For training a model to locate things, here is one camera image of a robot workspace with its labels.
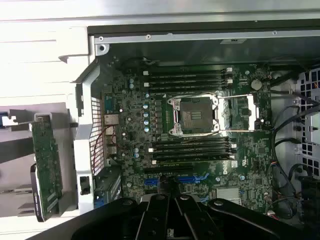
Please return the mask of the silver chipset heatsink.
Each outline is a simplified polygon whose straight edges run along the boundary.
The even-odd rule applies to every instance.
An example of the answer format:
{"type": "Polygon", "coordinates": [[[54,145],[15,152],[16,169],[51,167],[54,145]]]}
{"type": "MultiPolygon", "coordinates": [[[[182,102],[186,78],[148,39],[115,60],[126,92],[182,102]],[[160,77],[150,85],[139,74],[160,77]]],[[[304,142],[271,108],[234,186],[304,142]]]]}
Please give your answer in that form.
{"type": "Polygon", "coordinates": [[[219,199],[225,199],[235,204],[241,205],[241,198],[240,198],[238,187],[217,188],[216,197],[219,199]]]}

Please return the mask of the blue expansion slot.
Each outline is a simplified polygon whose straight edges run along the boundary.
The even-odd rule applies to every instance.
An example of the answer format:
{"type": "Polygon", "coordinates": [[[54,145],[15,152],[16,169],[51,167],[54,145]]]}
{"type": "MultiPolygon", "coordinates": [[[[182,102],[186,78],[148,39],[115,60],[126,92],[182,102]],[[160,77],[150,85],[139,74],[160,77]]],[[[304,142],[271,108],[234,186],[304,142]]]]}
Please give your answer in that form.
{"type": "MultiPolygon", "coordinates": [[[[200,182],[200,180],[196,180],[194,176],[179,176],[177,179],[182,184],[195,184],[200,182]]],[[[144,180],[145,186],[155,186],[157,184],[158,184],[158,178],[146,178],[144,180]]]]}

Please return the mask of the green motherboard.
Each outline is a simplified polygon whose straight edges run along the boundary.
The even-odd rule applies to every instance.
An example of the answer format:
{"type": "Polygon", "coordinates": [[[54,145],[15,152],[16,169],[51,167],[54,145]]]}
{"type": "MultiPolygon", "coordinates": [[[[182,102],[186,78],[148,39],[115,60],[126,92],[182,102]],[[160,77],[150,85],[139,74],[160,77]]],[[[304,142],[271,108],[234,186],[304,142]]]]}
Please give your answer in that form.
{"type": "Polygon", "coordinates": [[[195,177],[199,183],[180,183],[180,191],[199,197],[202,203],[217,198],[216,190],[222,188],[239,188],[241,206],[263,213],[272,200],[272,188],[268,167],[272,161],[270,139],[272,137],[272,113],[270,85],[265,78],[270,75],[268,69],[255,64],[240,65],[186,65],[186,66],[146,66],[130,64],[120,66],[102,77],[104,86],[103,127],[104,155],[108,163],[120,165],[122,190],[125,197],[139,201],[143,195],[157,192],[157,185],[144,185],[149,178],[195,177]],[[150,72],[198,72],[224,70],[224,74],[198,75],[161,75],[143,76],[143,71],[150,72]],[[230,76],[233,83],[220,85],[225,90],[194,91],[194,92],[149,92],[149,88],[195,88],[218,85],[175,85],[160,87],[144,87],[144,83],[164,82],[226,82],[228,80],[185,80],[185,81],[148,81],[156,78],[189,78],[230,76]],[[262,88],[258,91],[251,88],[251,82],[258,79],[262,88]],[[254,103],[259,109],[259,119],[255,122],[254,132],[225,132],[202,137],[175,137],[169,135],[173,126],[172,106],[167,100],[176,96],[211,94],[217,96],[234,96],[252,94],[254,103]],[[231,144],[187,144],[167,147],[153,147],[153,144],[168,142],[209,141],[227,139],[231,144]],[[155,149],[180,149],[202,147],[233,148],[231,155],[205,155],[187,157],[153,157],[157,153],[201,153],[220,151],[170,151],[148,152],[155,149]],[[186,159],[217,156],[234,156],[234,160],[202,161],[187,163],[152,164],[152,160],[186,159]],[[165,172],[145,174],[144,168],[166,166],[193,166],[191,171],[165,172]]]}

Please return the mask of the metal locking lever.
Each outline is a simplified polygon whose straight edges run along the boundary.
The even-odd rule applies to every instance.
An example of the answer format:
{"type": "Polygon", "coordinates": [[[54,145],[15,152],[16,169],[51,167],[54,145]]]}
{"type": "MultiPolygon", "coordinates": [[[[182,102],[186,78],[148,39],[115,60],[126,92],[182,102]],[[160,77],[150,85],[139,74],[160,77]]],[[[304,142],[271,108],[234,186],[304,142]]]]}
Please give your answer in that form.
{"type": "Polygon", "coordinates": [[[253,133],[254,130],[215,130],[212,132],[206,132],[206,133],[187,133],[184,134],[182,131],[176,132],[174,129],[171,129],[168,134],[174,137],[178,138],[192,138],[192,137],[206,137],[206,136],[213,136],[216,134],[222,134],[222,133],[253,133]]]}
{"type": "Polygon", "coordinates": [[[239,95],[230,95],[230,96],[217,96],[218,99],[230,99],[230,98],[241,98],[241,97],[249,97],[252,94],[239,94],[239,95]]]}

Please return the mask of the black grey PC case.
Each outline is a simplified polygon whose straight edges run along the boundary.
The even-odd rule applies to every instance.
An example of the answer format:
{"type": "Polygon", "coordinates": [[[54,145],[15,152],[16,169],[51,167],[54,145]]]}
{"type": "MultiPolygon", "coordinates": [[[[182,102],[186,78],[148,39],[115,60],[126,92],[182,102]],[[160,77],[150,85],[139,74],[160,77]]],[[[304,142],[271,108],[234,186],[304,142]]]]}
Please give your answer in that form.
{"type": "MultiPolygon", "coordinates": [[[[300,74],[320,68],[320,29],[220,33],[160,30],[126,35],[90,28],[89,32],[93,62],[75,82],[78,127],[73,150],[80,215],[130,198],[123,195],[120,165],[107,162],[105,157],[103,76],[132,64],[254,64],[269,71],[264,81],[270,86],[272,160],[267,172],[272,199],[264,212],[253,211],[299,229],[302,240],[320,240],[320,179],[314,178],[301,161],[302,117],[319,112],[320,103],[296,90],[300,74]]],[[[178,226],[182,217],[171,197],[172,176],[168,178],[166,240],[193,240],[178,226]]],[[[145,195],[140,200],[130,199],[140,203],[145,195]]]]}

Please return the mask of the CPU socket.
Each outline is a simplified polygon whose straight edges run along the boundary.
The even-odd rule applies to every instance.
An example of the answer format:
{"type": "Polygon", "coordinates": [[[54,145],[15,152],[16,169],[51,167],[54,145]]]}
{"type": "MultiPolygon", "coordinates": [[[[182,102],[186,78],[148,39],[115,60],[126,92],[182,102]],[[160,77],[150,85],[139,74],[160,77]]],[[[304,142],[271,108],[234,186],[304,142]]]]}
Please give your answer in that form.
{"type": "Polygon", "coordinates": [[[172,106],[173,124],[168,133],[175,137],[202,137],[220,131],[215,110],[218,99],[212,94],[181,95],[167,100],[172,106]]]}

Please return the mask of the metal socket cover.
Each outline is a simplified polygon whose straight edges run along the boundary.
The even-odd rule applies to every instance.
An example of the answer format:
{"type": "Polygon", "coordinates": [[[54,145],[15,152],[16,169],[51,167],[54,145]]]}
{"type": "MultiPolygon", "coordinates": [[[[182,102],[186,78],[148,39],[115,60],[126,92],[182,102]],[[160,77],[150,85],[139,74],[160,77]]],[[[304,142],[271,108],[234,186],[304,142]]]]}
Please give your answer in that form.
{"type": "Polygon", "coordinates": [[[217,99],[215,117],[220,130],[254,130],[259,108],[254,96],[217,99]]]}

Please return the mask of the metal disk bay cage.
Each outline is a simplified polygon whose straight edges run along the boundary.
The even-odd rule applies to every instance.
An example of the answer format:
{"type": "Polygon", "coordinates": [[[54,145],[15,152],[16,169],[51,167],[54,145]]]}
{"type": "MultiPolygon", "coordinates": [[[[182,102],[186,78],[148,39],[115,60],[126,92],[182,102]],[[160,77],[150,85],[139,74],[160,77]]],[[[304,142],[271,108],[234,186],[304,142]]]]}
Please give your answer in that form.
{"type": "MultiPolygon", "coordinates": [[[[295,90],[320,103],[320,67],[301,73],[295,90]]],[[[301,137],[301,162],[320,180],[320,111],[302,117],[301,137]]]]}

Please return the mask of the silver coin battery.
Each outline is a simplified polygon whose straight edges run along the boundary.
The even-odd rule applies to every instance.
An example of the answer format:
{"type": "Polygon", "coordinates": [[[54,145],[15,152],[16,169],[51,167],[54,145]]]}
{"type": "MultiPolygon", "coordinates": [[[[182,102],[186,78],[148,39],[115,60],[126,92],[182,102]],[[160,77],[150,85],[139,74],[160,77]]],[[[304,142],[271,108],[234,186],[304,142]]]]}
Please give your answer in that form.
{"type": "Polygon", "coordinates": [[[261,82],[259,79],[254,79],[254,80],[251,82],[250,86],[251,86],[251,88],[252,88],[253,90],[259,91],[259,90],[262,88],[263,84],[262,84],[262,82],[261,82]]]}

